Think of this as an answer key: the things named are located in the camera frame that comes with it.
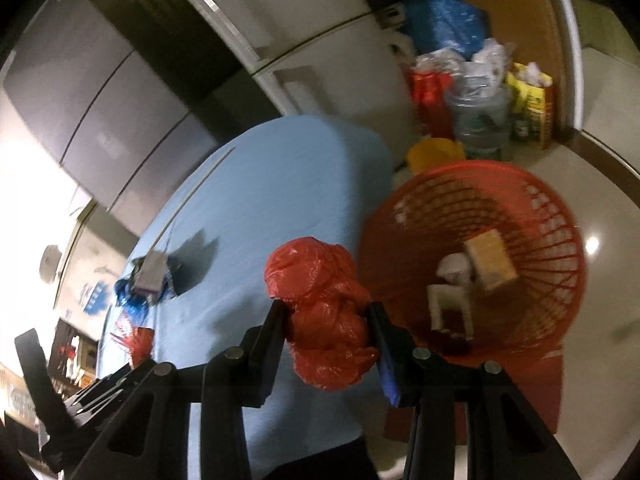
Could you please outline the yellow plastic container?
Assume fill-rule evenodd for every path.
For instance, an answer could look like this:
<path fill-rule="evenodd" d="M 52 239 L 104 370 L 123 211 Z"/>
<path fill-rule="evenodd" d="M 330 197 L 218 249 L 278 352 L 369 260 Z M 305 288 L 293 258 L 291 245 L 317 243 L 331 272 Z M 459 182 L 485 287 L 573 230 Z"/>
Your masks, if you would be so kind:
<path fill-rule="evenodd" d="M 407 153 L 407 165 L 414 176 L 462 160 L 465 151 L 459 141 L 431 136 L 421 139 Z"/>

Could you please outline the yellow printed bag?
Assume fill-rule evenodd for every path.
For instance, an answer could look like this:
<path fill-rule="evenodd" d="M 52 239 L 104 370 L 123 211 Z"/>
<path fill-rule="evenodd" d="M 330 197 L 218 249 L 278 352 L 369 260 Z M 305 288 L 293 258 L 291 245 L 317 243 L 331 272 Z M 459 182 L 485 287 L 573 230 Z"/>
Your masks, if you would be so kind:
<path fill-rule="evenodd" d="M 512 138 L 548 148 L 554 122 L 553 78 L 535 62 L 514 63 L 506 74 L 506 86 L 511 91 Z"/>

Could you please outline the light blue tablecloth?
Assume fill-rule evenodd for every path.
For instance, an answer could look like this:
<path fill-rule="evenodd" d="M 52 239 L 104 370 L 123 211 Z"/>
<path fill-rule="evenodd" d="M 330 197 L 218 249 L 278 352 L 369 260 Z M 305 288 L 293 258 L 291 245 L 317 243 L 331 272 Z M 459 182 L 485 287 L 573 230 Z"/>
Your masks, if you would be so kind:
<path fill-rule="evenodd" d="M 356 252 L 392 174 L 378 134 L 329 116 L 265 122 L 211 154 L 132 252 L 141 257 L 156 245 L 178 264 L 175 297 L 155 312 L 154 358 L 185 368 L 238 344 L 269 311 L 270 254 L 305 236 Z M 385 404 L 373 370 L 326 392 L 302 382 L 284 356 L 265 405 L 243 414 L 253 477 L 359 439 Z"/>

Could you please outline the red plastic laundry basket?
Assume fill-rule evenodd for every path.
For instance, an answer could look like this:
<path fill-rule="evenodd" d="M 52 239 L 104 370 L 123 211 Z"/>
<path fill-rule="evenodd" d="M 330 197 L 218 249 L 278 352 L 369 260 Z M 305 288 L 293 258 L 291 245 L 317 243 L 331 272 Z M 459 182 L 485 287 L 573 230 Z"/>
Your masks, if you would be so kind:
<path fill-rule="evenodd" d="M 393 324 L 434 347 L 432 288 L 462 287 L 470 348 L 454 362 L 526 366 L 559 348 L 587 277 L 582 236 L 553 188 L 504 162 L 465 160 L 424 172 L 363 227 L 358 275 Z"/>

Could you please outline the grey cardboard box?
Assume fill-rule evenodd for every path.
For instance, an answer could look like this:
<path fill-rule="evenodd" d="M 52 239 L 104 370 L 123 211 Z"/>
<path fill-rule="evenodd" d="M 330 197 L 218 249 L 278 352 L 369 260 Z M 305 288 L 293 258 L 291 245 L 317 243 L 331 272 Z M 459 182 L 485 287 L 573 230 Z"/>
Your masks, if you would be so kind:
<path fill-rule="evenodd" d="M 164 252 L 150 250 L 137 258 L 131 277 L 131 289 L 137 295 L 158 295 L 163 289 L 167 272 L 167 256 Z"/>

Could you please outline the red paper bag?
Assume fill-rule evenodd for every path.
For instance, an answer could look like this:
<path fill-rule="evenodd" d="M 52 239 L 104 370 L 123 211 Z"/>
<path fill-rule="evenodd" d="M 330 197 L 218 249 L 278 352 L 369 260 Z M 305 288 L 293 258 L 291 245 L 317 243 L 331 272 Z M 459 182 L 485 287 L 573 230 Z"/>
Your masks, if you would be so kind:
<path fill-rule="evenodd" d="M 449 74 L 439 72 L 409 75 L 410 93 L 424 136 L 454 140 L 454 126 L 445 101 L 445 91 L 452 84 Z"/>

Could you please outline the silver two-door refrigerator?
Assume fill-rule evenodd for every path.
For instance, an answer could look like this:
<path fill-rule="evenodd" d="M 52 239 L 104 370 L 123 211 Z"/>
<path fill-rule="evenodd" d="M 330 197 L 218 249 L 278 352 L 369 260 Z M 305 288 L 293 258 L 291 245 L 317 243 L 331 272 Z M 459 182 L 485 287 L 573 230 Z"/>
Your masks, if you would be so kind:
<path fill-rule="evenodd" d="M 376 132 L 400 165 L 419 136 L 408 84 L 366 0 L 188 0 L 283 115 Z"/>

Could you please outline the brown wooden cabinet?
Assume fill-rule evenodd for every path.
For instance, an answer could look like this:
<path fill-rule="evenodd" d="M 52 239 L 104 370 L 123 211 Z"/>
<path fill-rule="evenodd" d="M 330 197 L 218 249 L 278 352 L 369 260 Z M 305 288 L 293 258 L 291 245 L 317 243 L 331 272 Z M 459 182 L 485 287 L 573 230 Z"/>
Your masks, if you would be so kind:
<path fill-rule="evenodd" d="M 490 36 L 514 44 L 513 61 L 534 62 L 554 81 L 553 133 L 566 126 L 567 56 L 551 0 L 463 0 L 487 14 Z"/>

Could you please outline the clear water jug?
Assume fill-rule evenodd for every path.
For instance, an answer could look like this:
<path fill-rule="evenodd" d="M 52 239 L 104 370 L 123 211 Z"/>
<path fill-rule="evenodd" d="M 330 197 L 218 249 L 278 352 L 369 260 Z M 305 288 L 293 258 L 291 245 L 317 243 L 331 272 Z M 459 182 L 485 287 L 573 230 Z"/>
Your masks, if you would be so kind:
<path fill-rule="evenodd" d="M 467 159 L 509 159 L 511 92 L 500 86 L 492 96 L 469 96 L 451 86 L 444 94 L 454 137 Z"/>

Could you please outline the small brown cardboard box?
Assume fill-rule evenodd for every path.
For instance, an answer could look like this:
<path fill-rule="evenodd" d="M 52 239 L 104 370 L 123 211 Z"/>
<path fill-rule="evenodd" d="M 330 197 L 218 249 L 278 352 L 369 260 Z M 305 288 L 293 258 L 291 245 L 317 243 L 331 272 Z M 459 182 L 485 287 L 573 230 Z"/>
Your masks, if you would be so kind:
<path fill-rule="evenodd" d="M 464 242 L 464 249 L 474 268 L 477 281 L 485 292 L 492 292 L 518 278 L 497 229 L 474 234 Z"/>

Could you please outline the white plastic bag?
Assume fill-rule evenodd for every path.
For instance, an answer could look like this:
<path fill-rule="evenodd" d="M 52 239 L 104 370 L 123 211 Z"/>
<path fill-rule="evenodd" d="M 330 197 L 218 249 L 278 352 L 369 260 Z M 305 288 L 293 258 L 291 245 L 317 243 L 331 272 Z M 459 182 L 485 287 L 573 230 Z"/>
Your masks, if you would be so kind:
<path fill-rule="evenodd" d="M 421 75 L 449 75 L 454 82 L 454 93 L 463 99 L 491 98 L 503 84 L 515 48 L 513 42 L 500 44 L 497 39 L 489 38 L 469 61 L 455 50 L 442 48 L 419 55 L 411 69 Z"/>

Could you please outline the dark blue plastic bag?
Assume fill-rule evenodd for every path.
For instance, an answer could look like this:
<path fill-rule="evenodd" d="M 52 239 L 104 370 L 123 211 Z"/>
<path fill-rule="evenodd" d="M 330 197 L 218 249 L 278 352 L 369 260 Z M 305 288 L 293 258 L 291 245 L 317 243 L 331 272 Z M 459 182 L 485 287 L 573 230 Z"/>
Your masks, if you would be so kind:
<path fill-rule="evenodd" d="M 489 38 L 485 11 L 463 0 L 402 0 L 402 31 L 416 52 L 450 49 L 469 60 Z"/>

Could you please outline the grey refrigerator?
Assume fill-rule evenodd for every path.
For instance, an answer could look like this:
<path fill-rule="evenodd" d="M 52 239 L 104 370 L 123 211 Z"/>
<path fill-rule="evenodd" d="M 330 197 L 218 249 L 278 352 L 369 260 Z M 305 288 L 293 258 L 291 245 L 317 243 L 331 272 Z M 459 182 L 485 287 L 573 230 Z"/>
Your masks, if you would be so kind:
<path fill-rule="evenodd" d="M 217 142 L 89 0 L 48 0 L 3 87 L 52 158 L 141 235 Z"/>

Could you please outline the red plastic bag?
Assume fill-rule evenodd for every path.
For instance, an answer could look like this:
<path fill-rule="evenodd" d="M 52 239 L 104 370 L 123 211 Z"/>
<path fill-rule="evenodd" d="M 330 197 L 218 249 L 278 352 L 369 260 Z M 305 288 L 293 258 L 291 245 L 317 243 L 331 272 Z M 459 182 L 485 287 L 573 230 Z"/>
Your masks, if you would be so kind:
<path fill-rule="evenodd" d="M 290 311 L 286 342 L 297 376 L 324 391 L 358 384 L 378 359 L 364 316 L 371 296 L 343 246 L 314 237 L 281 245 L 264 269 L 268 295 Z"/>

